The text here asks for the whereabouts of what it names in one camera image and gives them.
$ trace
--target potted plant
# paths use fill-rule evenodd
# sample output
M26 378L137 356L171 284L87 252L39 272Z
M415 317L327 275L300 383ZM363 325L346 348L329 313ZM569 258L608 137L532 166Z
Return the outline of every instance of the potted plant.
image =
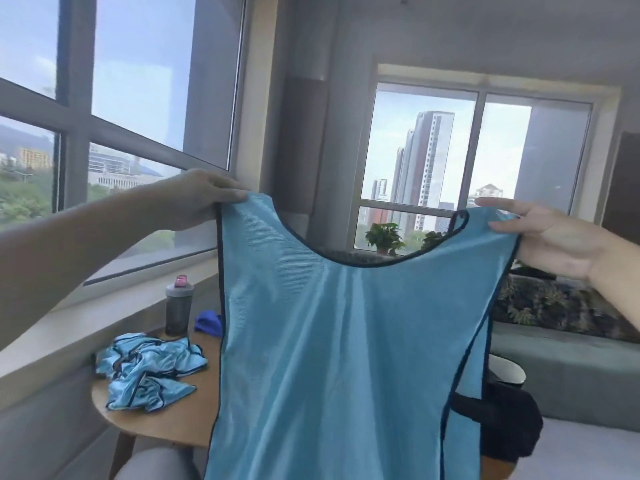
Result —
M437 242L444 239L444 236L444 232L436 232L434 230L425 232L424 239L422 240L422 249L425 250L434 247Z
M364 238L370 246L376 247L376 252L380 256L388 256L389 250L396 250L404 247L404 242L398 234L398 224L393 222L388 224L372 224L371 229L364 234Z

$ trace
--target round table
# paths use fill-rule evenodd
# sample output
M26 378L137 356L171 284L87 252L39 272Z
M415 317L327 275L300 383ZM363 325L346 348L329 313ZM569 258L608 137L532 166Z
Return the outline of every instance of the round table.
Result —
M144 411L109 411L106 379L97 379L92 386L93 404L100 414L120 430L113 455L109 480L113 480L122 466L131 458L136 436L167 440L183 446L209 448L211 430L218 412L220 376L220 339L204 333L190 333L192 343L202 347L209 367L204 371L181 378L197 390L180 401L153 413ZM482 457L481 480L504 480L515 466L503 461Z

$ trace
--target blue mesh vest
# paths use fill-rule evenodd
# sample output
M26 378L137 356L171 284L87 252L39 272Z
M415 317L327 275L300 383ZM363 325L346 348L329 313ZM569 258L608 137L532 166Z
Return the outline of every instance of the blue mesh vest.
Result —
M487 318L516 236L460 211L429 250L332 261L265 195L223 205L220 410L205 480L476 480Z

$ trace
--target left hand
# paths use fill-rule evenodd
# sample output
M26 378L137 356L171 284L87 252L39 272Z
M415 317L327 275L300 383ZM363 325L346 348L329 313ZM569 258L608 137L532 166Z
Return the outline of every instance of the left hand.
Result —
M185 230L210 221L216 217L215 203L242 202L247 196L240 183L203 169L187 170L139 190L158 212L159 228L167 230Z

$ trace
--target shaker bottle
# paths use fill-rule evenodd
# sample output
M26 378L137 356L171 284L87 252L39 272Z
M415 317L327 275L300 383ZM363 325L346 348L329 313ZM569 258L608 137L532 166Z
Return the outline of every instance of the shaker bottle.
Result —
M193 285L181 274L166 288L166 323L164 332L169 337L184 337L189 330L189 312L193 298Z

